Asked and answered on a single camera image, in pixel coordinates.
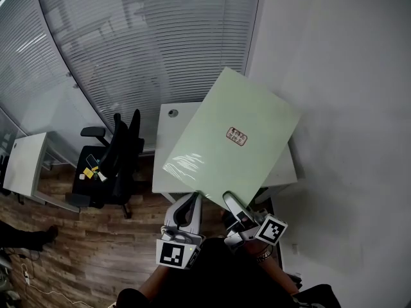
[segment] person's arm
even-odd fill
[[[248,254],[253,256],[253,258],[256,258],[268,249],[268,245],[258,239],[255,239],[253,241],[247,241],[243,248]],[[291,295],[295,295],[299,292],[292,279],[278,266],[272,256],[260,262],[259,266],[263,268],[273,280],[275,280]]]
[[[170,267],[159,265],[148,280],[146,280],[140,287],[140,292],[148,299],[148,301],[152,301],[158,295],[169,271]]]

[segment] red label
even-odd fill
[[[233,127],[229,128],[225,136],[240,146],[243,146],[247,141],[247,136]]]

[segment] wooden floor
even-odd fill
[[[151,180],[152,158],[146,158],[143,164],[142,177]],[[71,190],[73,177],[71,167],[55,168],[42,173],[39,189],[63,199],[64,193]],[[59,231],[56,241],[44,246],[33,265],[28,259],[11,256],[12,282],[23,297],[23,306],[73,307],[59,295],[44,295],[26,286],[22,263],[35,277],[31,284],[40,290],[57,291],[93,307],[108,307],[122,289],[138,288],[156,268],[155,240],[170,204],[159,194],[133,196],[128,206],[132,219],[124,219],[119,206],[82,209],[77,214],[27,199],[19,205],[14,195],[0,196],[0,220],[21,230],[47,230],[56,225]],[[220,210],[210,201],[203,202],[202,233],[207,237],[224,233]],[[29,255],[26,250],[16,252]],[[35,260],[37,252],[31,252],[31,256]]]

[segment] light green board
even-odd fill
[[[225,209],[226,191],[247,206],[298,120],[287,102],[226,67],[163,169]],[[242,146],[226,137],[231,127],[247,136]]]

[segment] white desk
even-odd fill
[[[47,141],[46,132],[14,141],[3,187],[40,203],[48,202],[67,210],[79,212],[78,207],[56,200],[37,190],[42,161],[46,154]]]
[[[157,143],[155,146],[152,192],[161,193],[172,203],[175,202],[175,199],[171,195],[172,193],[190,193],[193,189],[171,176],[167,171],[162,169],[162,166],[200,104],[201,103],[174,103],[161,105],[157,129]],[[178,115],[170,117],[168,115],[170,110],[178,111]],[[261,187],[275,187],[294,182],[297,182],[297,176],[295,175],[290,149],[287,145]],[[271,191],[265,191],[258,197],[258,201],[263,201],[270,197],[271,194]]]

